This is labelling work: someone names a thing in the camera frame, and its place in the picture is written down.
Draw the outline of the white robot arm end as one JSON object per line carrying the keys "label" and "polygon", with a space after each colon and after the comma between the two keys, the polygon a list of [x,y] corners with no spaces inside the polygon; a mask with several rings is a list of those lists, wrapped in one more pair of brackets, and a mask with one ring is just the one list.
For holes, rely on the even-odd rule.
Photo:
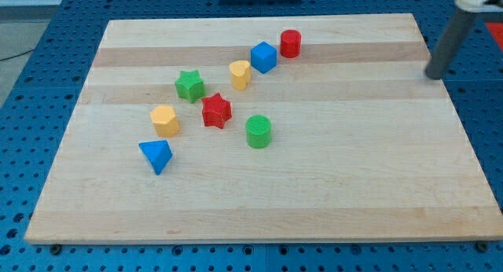
{"label": "white robot arm end", "polygon": [[459,9],[470,13],[501,13],[502,0],[454,0]]}

